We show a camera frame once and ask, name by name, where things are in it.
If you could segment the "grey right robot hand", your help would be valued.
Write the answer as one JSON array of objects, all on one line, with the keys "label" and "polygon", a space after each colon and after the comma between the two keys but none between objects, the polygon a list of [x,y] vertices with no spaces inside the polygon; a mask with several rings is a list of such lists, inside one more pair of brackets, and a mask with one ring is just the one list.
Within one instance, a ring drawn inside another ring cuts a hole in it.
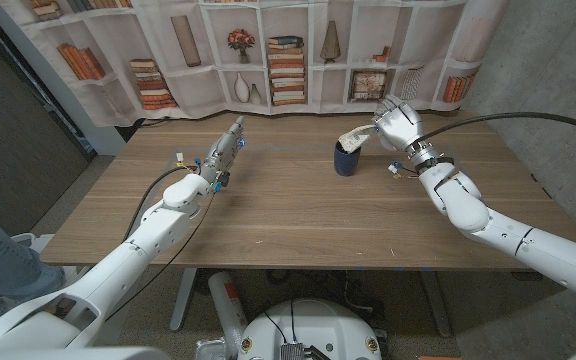
[{"label": "grey right robot hand", "polygon": [[406,152],[417,172],[440,163],[439,152],[421,139],[424,131],[420,115],[405,101],[386,95],[378,104],[372,120],[382,145],[388,150]]}]

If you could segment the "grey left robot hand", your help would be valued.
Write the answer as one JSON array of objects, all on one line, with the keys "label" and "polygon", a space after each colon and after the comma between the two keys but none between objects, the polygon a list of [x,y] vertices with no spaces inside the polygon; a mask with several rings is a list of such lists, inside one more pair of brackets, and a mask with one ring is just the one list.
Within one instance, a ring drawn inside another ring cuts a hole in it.
[{"label": "grey left robot hand", "polygon": [[214,183],[219,174],[228,172],[239,150],[245,144],[244,137],[244,117],[239,116],[212,144],[201,165],[200,176],[209,183]]}]

